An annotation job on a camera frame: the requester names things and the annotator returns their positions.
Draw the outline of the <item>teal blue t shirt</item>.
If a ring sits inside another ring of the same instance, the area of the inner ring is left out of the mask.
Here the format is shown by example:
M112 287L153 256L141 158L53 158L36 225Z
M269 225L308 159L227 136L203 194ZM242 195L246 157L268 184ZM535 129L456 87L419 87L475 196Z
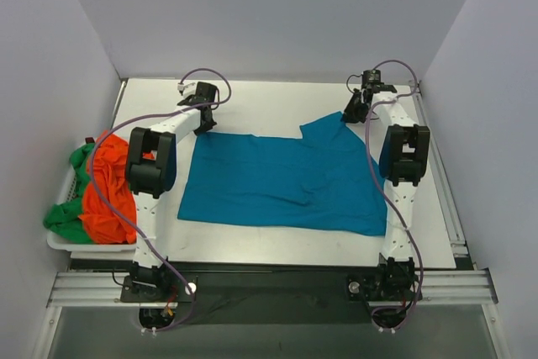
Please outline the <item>teal blue t shirt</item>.
M377 163L335 112L298 139L207 133L197 138L177 217L260 227L386 233Z

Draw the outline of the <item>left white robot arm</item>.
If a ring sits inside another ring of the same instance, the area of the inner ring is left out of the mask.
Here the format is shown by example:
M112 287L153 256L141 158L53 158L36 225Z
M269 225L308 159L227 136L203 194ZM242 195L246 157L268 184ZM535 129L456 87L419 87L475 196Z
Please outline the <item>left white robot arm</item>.
M130 133L125 179L135 203L137 240L129 276L133 289L153 302L164 299L175 282L167 255L157 247L166 224L166 194L177 179L177 144L216 125L213 107L218 101L214 84L197 82L172 116Z

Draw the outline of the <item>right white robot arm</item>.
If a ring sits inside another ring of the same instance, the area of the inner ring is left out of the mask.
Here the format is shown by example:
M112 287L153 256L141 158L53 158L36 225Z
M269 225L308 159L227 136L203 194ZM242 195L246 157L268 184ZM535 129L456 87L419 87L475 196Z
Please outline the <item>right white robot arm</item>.
M371 153L367 162L374 185L387 205L386 234L381 248L381 261L376 272L360 281L361 289L371 299L396 299L413 292L424 264L410 229L414 215L415 195L425 176L430 148L430 129L411 118L402 105L402 95L395 86L382 81L378 69L365 70L361 86L352 91L342 120L347 124L362 123L365 144L370 146L370 125L376 115L386 128L378 157L373 167Z

